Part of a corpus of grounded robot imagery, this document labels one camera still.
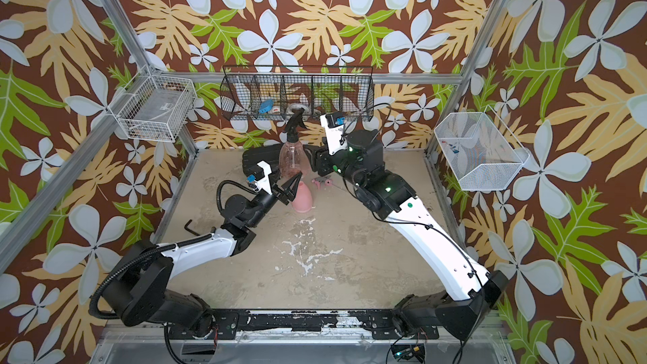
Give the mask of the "pink spray bottle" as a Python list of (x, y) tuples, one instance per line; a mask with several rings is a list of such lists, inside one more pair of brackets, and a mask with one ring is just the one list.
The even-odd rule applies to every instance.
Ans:
[(307, 213), (313, 208), (313, 195), (308, 186), (300, 181), (294, 200), (291, 202), (292, 208), (297, 213)]

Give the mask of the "black spray nozzle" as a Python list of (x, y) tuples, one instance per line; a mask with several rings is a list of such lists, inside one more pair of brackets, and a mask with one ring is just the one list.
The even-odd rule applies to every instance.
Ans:
[(284, 133), (286, 133), (286, 142), (287, 143), (298, 143), (299, 134), (298, 129), (306, 129), (306, 125), (303, 120), (304, 109), (298, 109), (288, 120), (284, 128)]

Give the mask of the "orange translucent spray bottle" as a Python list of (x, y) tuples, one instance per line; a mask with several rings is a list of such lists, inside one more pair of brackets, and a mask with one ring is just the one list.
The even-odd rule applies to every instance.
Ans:
[(279, 155), (279, 170), (283, 179), (290, 179), (298, 173), (308, 175), (311, 172), (308, 155), (300, 141), (283, 144)]

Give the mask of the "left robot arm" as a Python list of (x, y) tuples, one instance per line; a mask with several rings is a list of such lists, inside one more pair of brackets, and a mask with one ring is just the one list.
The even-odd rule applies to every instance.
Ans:
[(245, 251), (255, 238), (254, 228), (274, 205), (295, 201), (302, 176), (302, 172), (296, 172), (280, 185), (271, 165), (261, 161), (246, 184), (222, 181), (216, 191), (222, 225), (176, 243), (137, 242), (91, 296), (90, 315), (120, 320), (129, 327), (142, 323), (176, 325), (194, 337), (208, 335), (214, 324), (213, 308), (195, 294), (168, 289), (170, 280)]

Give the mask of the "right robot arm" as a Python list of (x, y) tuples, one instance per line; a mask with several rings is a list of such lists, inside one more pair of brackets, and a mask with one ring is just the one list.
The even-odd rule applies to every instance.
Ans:
[(501, 271), (490, 272), (467, 254), (428, 212), (414, 188), (387, 169), (373, 131), (327, 134), (323, 146), (306, 154), (320, 176), (339, 175), (350, 194), (379, 222), (397, 230), (444, 286), (440, 293), (409, 295), (393, 309), (394, 328), (409, 336), (431, 327), (467, 341), (495, 307), (508, 285)]

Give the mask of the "pink grey spray nozzle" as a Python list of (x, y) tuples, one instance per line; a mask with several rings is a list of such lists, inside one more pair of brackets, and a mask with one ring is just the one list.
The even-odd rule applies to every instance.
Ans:
[(311, 183), (315, 185), (317, 190), (321, 190), (323, 187), (334, 187), (339, 190), (344, 190), (342, 186), (337, 185), (335, 182), (333, 182), (332, 178), (329, 175), (313, 178), (311, 179)]

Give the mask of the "black plastic case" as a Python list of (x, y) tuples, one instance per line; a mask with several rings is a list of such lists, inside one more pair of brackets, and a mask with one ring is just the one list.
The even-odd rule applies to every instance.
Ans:
[(246, 176), (252, 175), (257, 163), (266, 162), (271, 167), (271, 172), (279, 172), (279, 157), (282, 144), (273, 144), (267, 147), (250, 148), (243, 152), (242, 170)]

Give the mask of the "white tape roll in basket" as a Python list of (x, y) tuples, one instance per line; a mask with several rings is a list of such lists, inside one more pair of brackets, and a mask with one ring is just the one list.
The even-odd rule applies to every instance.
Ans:
[(299, 111), (301, 111), (305, 116), (308, 116), (311, 114), (311, 108), (307, 104), (293, 103), (293, 104), (290, 104), (286, 109), (286, 112), (288, 115), (294, 115)]

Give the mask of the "blue round item in basket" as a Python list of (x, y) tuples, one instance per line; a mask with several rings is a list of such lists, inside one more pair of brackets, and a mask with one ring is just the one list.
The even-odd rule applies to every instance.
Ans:
[(271, 113), (273, 107), (274, 107), (274, 100), (266, 99), (259, 105), (259, 113), (260, 114)]

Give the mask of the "black hex key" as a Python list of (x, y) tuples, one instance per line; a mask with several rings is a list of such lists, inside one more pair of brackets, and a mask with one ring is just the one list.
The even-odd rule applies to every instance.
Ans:
[(184, 225), (184, 230), (185, 232), (193, 235), (194, 237), (200, 237), (200, 236), (206, 236), (206, 235), (212, 235), (213, 231), (210, 229), (200, 229), (198, 230), (195, 225), (194, 221), (192, 219), (188, 220), (185, 225)]

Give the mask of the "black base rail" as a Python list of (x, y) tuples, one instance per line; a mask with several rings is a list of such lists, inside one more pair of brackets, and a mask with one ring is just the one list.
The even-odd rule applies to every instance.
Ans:
[(260, 310), (217, 309), (211, 326), (195, 338), (242, 340), (265, 333), (278, 337), (328, 339), (396, 340), (401, 335), (424, 335), (436, 339), (441, 324), (437, 318), (423, 318), (417, 325), (392, 309)]

